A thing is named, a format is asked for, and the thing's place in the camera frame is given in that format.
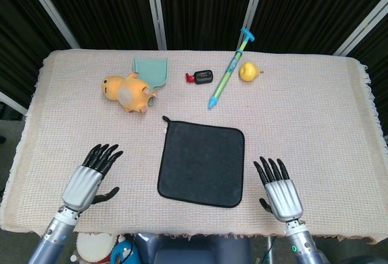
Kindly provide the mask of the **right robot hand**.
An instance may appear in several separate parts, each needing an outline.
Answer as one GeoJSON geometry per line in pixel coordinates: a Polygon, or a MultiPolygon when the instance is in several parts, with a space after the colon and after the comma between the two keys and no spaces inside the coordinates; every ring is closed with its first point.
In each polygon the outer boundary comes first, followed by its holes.
{"type": "Polygon", "coordinates": [[[268,202],[260,198],[261,206],[283,223],[299,220],[304,212],[298,191],[290,179],[285,164],[281,159],[259,158],[254,161],[260,180],[267,194],[268,202]]]}

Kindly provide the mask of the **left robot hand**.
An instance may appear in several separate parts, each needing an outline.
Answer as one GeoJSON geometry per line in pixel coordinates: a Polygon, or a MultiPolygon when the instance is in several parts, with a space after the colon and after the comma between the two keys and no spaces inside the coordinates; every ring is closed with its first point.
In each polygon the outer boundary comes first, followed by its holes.
{"type": "Polygon", "coordinates": [[[76,168],[62,195],[67,208],[82,213],[91,205],[108,201],[119,192],[116,186],[106,194],[97,194],[112,165],[123,154],[123,151],[117,150],[118,147],[118,144],[97,144],[90,150],[83,163],[76,168]]]}

